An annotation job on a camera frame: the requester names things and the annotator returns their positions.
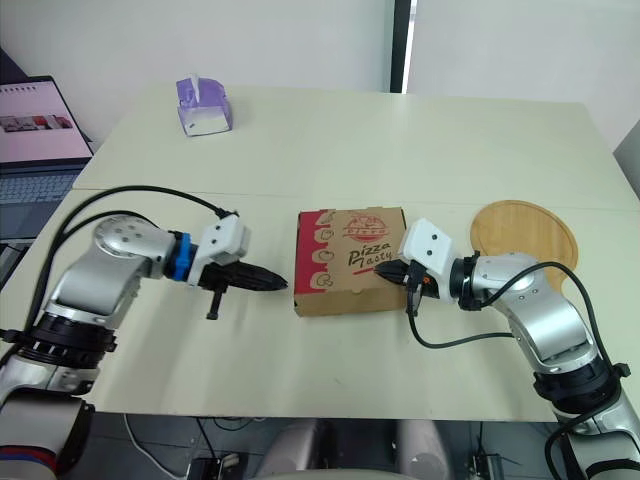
tissue box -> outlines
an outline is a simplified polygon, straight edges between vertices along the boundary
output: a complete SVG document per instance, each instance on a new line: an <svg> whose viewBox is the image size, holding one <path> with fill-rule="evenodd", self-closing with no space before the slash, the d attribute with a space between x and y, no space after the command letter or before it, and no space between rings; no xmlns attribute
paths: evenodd
<svg viewBox="0 0 640 480"><path fill-rule="evenodd" d="M178 116L187 136L231 130L231 108L220 82L193 76L176 82L176 88Z"/></svg>
<svg viewBox="0 0 640 480"><path fill-rule="evenodd" d="M396 258L405 229L401 208L301 212L294 290L298 315L404 308L403 287L373 269Z"/></svg>

laptop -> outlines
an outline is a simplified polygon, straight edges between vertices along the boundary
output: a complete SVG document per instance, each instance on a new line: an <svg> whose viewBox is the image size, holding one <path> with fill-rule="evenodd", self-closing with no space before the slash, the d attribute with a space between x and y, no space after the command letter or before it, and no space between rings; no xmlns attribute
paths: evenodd
<svg viewBox="0 0 640 480"><path fill-rule="evenodd" d="M0 241L35 238L91 156L52 77L0 84Z"/></svg>

laptop keyboard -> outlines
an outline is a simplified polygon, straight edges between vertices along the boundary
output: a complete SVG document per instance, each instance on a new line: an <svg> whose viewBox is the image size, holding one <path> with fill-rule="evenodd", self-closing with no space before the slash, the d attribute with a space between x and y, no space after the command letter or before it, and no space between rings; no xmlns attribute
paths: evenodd
<svg viewBox="0 0 640 480"><path fill-rule="evenodd" d="M64 198L78 175L0 178L0 205L11 203L58 202Z"/></svg>

robotic arm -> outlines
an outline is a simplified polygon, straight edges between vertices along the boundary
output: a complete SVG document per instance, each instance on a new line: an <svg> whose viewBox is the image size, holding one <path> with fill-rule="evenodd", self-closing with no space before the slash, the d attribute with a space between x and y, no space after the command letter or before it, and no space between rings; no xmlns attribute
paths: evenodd
<svg viewBox="0 0 640 480"><path fill-rule="evenodd" d="M640 420L619 382L628 367L610 365L578 311L551 288L541 268L503 288L536 265L535 258L477 252L459 258L451 239L425 219L407 231L399 257L376 271L407 286L412 321L422 296L457 299L464 310L496 308L534 371L536 392L552 403L561 425L571 426L567 438L584 478L640 478ZM579 416L584 421L572 426Z"/></svg>
<svg viewBox="0 0 640 480"><path fill-rule="evenodd" d="M113 216L94 231L89 250L63 274L37 324L7 331L15 344L0 370L0 478L51 479L77 461L89 431L88 393L141 278L171 278L214 292L218 317L228 286L279 290L287 282L239 261L250 232L237 215L205 229L200 245L132 216Z"/></svg>

purple tissue box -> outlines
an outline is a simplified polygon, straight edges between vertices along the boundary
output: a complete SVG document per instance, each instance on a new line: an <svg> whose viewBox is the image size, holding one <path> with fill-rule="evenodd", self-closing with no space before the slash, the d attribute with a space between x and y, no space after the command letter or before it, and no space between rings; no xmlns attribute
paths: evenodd
<svg viewBox="0 0 640 480"><path fill-rule="evenodd" d="M192 137L231 130L231 108L220 82L192 76L176 82L178 116Z"/></svg>

